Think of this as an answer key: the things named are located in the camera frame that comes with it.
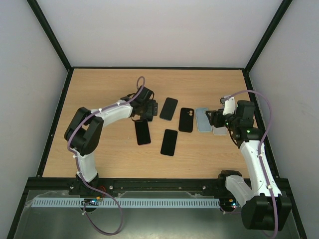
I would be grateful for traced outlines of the blue phone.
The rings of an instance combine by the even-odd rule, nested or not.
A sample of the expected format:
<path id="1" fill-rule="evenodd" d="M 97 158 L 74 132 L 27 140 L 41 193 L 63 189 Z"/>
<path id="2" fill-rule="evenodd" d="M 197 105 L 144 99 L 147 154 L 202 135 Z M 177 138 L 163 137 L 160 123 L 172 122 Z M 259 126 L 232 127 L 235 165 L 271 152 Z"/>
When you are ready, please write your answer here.
<path id="1" fill-rule="evenodd" d="M 178 103 L 177 99 L 166 98 L 159 118 L 163 120 L 171 121 L 173 118 L 177 103 Z"/>

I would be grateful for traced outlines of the pink edged black phone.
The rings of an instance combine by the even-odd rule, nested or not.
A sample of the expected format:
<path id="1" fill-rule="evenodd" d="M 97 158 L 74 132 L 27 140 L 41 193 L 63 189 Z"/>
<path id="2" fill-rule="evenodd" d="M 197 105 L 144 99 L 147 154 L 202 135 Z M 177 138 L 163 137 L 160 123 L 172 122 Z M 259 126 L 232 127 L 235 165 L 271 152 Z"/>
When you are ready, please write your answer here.
<path id="1" fill-rule="evenodd" d="M 138 145 L 151 143 L 148 121 L 146 119 L 135 121 L 135 130 Z"/>

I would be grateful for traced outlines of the beige phone case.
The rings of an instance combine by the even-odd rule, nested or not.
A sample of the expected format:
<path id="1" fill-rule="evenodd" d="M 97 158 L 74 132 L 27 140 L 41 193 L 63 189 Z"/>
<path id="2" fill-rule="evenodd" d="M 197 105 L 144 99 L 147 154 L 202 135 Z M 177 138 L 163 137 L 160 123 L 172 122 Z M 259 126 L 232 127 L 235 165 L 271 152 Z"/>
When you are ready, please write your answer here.
<path id="1" fill-rule="evenodd" d="M 217 135 L 217 136 L 224 136 L 224 135 L 227 135 L 228 133 L 228 130 L 226 127 L 212 127 L 212 131 L 213 131 L 213 134 L 214 135 Z"/>

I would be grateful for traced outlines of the black phone case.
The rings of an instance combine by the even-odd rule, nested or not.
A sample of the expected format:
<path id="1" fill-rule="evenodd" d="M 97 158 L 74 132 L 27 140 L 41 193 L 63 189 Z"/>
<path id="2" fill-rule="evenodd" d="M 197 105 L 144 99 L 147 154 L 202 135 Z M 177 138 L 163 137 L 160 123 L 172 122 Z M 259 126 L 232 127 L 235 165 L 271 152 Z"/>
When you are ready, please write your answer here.
<path id="1" fill-rule="evenodd" d="M 191 133 L 193 131 L 194 109 L 181 108 L 178 130 Z"/>

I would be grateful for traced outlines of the light blue phone case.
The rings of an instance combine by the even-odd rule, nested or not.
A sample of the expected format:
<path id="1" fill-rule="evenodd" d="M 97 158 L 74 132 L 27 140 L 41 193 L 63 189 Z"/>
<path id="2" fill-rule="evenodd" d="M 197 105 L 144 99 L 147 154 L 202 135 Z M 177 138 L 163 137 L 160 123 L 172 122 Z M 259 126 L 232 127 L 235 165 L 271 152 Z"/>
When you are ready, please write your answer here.
<path id="1" fill-rule="evenodd" d="M 205 114 L 208 108 L 196 108 L 195 116 L 197 122 L 197 129 L 199 132 L 211 132 L 212 126 L 209 123 L 207 115 Z"/>

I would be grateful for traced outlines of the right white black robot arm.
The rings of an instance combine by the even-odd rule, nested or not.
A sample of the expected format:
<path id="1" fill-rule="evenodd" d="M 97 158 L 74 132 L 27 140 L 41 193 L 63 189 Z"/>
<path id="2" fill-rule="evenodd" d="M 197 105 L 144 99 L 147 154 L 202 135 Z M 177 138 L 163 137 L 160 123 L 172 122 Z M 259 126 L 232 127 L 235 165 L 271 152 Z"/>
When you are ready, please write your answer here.
<path id="1" fill-rule="evenodd" d="M 223 195 L 232 194 L 241 207 L 241 218 L 249 230 L 281 231 L 292 209 L 291 200 L 277 186 L 265 154 L 262 131 L 254 127 L 255 104 L 221 98 L 223 107 L 206 111 L 213 128 L 226 128 L 242 153 L 250 185 L 238 171 L 223 170 L 217 183 Z"/>

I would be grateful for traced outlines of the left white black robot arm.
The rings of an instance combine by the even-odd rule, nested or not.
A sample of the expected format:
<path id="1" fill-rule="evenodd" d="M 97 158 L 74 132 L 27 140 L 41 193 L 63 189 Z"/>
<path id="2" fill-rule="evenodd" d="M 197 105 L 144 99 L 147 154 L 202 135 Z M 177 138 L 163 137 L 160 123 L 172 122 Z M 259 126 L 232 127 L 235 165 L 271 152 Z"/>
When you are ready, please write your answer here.
<path id="1" fill-rule="evenodd" d="M 97 148 L 103 128 L 123 119 L 136 124 L 145 124 L 158 114 L 158 103 L 154 92 L 140 86 L 136 93 L 128 94 L 112 105 L 95 110 L 81 107 L 71 120 L 64 138 L 67 150 L 73 153 L 77 167 L 77 178 L 83 186 L 100 192 L 91 184 L 98 178 L 94 151 Z"/>

